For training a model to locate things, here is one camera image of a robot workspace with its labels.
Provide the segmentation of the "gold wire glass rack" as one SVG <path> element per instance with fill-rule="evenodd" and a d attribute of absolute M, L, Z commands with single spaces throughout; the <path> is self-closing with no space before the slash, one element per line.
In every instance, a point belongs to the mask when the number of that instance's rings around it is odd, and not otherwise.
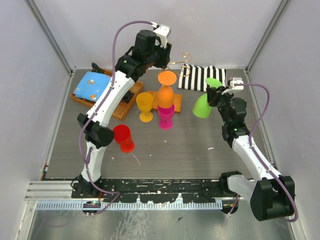
<path fill-rule="evenodd" d="M 190 62 L 193 57 L 190 53 L 188 52 L 184 52 L 182 53 L 181 55 L 184 60 L 181 60 L 181 61 L 174 61 L 174 62 L 169 62 L 167 67 L 165 69 L 160 69 L 160 71 L 157 73 L 156 75 L 156 80 L 158 82 L 158 75 L 159 73 L 163 72 L 163 71 L 171 71 L 173 72 L 171 69 L 170 69 L 170 66 L 171 65 L 176 65 L 176 64 L 180 64 L 180 63 L 187 63 L 187 62 Z M 157 110 L 158 109 L 158 102 L 157 102 L 157 93 L 158 93 L 158 90 L 157 91 L 147 91 L 148 93 L 150 93 L 152 96 L 153 96 L 153 105 L 152 105 L 152 110 Z M 182 94 L 178 94 L 178 93 L 174 93 L 174 97 L 173 97 L 173 105 L 174 105 L 174 113 L 180 113 L 181 112 L 181 106 L 182 106 L 182 99 L 183 99 L 183 96 Z"/>

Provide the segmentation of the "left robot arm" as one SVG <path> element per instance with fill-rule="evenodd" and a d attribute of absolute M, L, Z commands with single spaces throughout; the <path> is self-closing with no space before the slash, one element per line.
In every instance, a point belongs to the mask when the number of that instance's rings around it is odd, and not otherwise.
<path fill-rule="evenodd" d="M 114 67 L 111 80 L 101 97 L 86 113 L 80 113 L 77 121 L 81 126 L 80 138 L 86 140 L 84 167 L 78 176 L 77 190 L 88 198 L 101 192 L 101 165 L 107 146 L 115 133 L 108 128 L 113 112 L 125 94 L 150 67 L 164 69 L 170 61 L 172 45 L 168 42 L 171 29 L 160 25 L 154 30 L 140 30 L 135 43 L 121 56 Z"/>

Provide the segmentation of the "green plastic wine glass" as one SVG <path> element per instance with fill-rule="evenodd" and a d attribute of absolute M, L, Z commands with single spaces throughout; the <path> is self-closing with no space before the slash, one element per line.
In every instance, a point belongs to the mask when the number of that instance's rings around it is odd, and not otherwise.
<path fill-rule="evenodd" d="M 205 83 L 209 85 L 210 88 L 218 88 L 223 86 L 223 84 L 215 78 L 209 77 L 205 80 Z M 212 107 L 208 104 L 207 93 L 201 95 L 192 109 L 192 113 L 201 119 L 206 119 L 210 116 Z"/>

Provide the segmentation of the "orange plastic wine glass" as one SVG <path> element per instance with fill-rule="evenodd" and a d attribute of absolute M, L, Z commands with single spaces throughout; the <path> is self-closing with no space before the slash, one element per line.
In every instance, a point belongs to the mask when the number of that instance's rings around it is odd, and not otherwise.
<path fill-rule="evenodd" d="M 174 102 L 174 91 L 171 85 L 175 84 L 177 81 L 177 76 L 174 72 L 165 70 L 158 74 L 158 82 L 161 87 L 157 91 L 157 104 L 161 108 L 169 108 Z"/>

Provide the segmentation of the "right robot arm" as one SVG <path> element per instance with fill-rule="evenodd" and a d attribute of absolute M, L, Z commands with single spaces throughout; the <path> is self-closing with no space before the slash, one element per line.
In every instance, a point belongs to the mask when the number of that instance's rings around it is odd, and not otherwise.
<path fill-rule="evenodd" d="M 223 139 L 240 156 L 254 180 L 246 179 L 238 171 L 222 173 L 220 193 L 225 197 L 234 193 L 243 197 L 258 221 L 276 218 L 289 221 L 289 217 L 296 221 L 295 182 L 276 170 L 257 147 L 245 124 L 247 102 L 234 97 L 223 86 L 208 87 L 206 93 L 208 105 L 216 107 L 223 120 Z"/>

